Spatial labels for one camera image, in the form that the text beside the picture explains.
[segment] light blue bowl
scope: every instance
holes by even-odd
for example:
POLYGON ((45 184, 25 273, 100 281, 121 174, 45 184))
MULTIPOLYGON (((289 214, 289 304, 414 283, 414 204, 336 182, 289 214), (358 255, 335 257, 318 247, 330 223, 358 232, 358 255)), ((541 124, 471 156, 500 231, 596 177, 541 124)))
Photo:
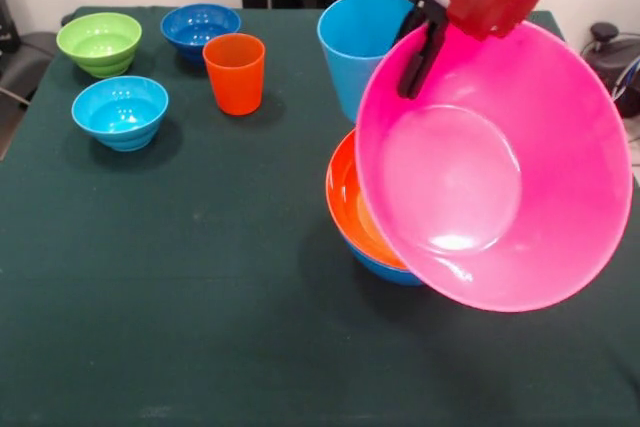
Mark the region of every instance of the light blue bowl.
POLYGON ((318 21, 318 38, 344 115, 356 121, 369 78, 406 15, 408 0, 338 0, 318 21))
POLYGON ((202 48, 214 37, 238 32, 242 21, 233 10, 216 4, 192 4, 172 10, 160 23, 162 35, 189 62, 204 65, 202 48))
POLYGON ((387 282, 392 282, 394 284, 404 285, 407 287, 417 287, 419 285, 424 285, 420 279, 418 279, 408 270, 399 270, 378 262, 368 255, 364 254, 363 252, 360 252, 360 250, 351 245, 351 242, 349 242, 348 240, 347 244, 349 245, 349 248, 353 252, 353 255, 356 257, 356 259, 358 259, 358 261, 362 265, 364 265, 371 273, 377 275, 381 279, 386 280, 387 282))
POLYGON ((76 124, 119 152, 146 146, 167 113, 169 94, 146 77, 123 76, 84 89, 71 107, 76 124))

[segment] dark blue bowl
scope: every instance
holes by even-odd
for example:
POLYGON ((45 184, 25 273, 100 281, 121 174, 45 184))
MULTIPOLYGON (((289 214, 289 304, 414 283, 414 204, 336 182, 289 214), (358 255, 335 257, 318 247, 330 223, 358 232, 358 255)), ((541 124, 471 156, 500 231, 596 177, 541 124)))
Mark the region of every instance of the dark blue bowl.
POLYGON ((189 62, 204 65, 202 48, 214 37, 240 30, 242 21, 233 10, 216 4, 192 4, 164 16, 160 29, 189 62))

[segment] blue cup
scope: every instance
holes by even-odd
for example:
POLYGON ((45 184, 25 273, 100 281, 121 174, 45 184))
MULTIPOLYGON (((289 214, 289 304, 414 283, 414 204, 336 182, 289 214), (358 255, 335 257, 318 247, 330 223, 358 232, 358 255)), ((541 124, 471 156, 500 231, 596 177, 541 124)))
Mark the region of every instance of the blue cup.
POLYGON ((352 122, 371 74, 412 8, 408 0, 338 0, 320 17, 318 38, 342 111, 352 122))

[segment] pink bowl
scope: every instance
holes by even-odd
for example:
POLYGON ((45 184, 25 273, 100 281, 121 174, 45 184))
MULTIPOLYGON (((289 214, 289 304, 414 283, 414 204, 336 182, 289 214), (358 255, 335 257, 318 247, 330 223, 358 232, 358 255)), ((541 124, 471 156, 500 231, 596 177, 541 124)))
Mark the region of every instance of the pink bowl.
POLYGON ((631 161, 606 90, 559 39, 524 23, 478 42, 454 27, 417 100, 396 85, 421 28, 362 99, 365 202, 398 257, 463 304, 520 312, 602 270, 631 207, 631 161))

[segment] cup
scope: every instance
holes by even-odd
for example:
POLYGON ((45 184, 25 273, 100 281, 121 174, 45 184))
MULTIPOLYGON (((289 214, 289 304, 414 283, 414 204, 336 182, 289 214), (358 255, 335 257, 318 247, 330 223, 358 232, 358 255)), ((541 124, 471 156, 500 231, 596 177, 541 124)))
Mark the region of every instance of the cup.
POLYGON ((342 111, 356 121, 371 74, 393 46, 408 0, 338 0, 318 21, 318 38, 342 111))
POLYGON ((229 115, 247 115, 262 101, 265 46, 247 34, 225 34, 204 46, 204 57, 218 107, 229 115))

